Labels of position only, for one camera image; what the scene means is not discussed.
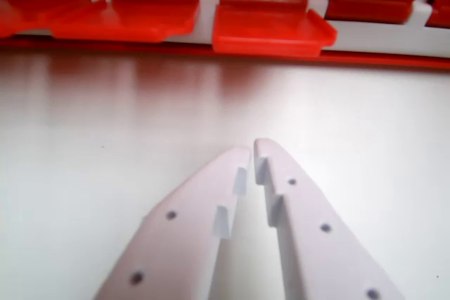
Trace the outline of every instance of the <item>white table surface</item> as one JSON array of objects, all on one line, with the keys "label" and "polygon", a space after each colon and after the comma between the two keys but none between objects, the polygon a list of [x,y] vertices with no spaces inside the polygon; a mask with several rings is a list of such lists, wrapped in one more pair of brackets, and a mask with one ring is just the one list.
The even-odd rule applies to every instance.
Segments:
[{"label": "white table surface", "polygon": [[[0,53],[0,299],[90,299],[142,217],[227,147],[288,149],[407,299],[450,299],[450,76]],[[211,299],[283,299],[251,169]]]}]

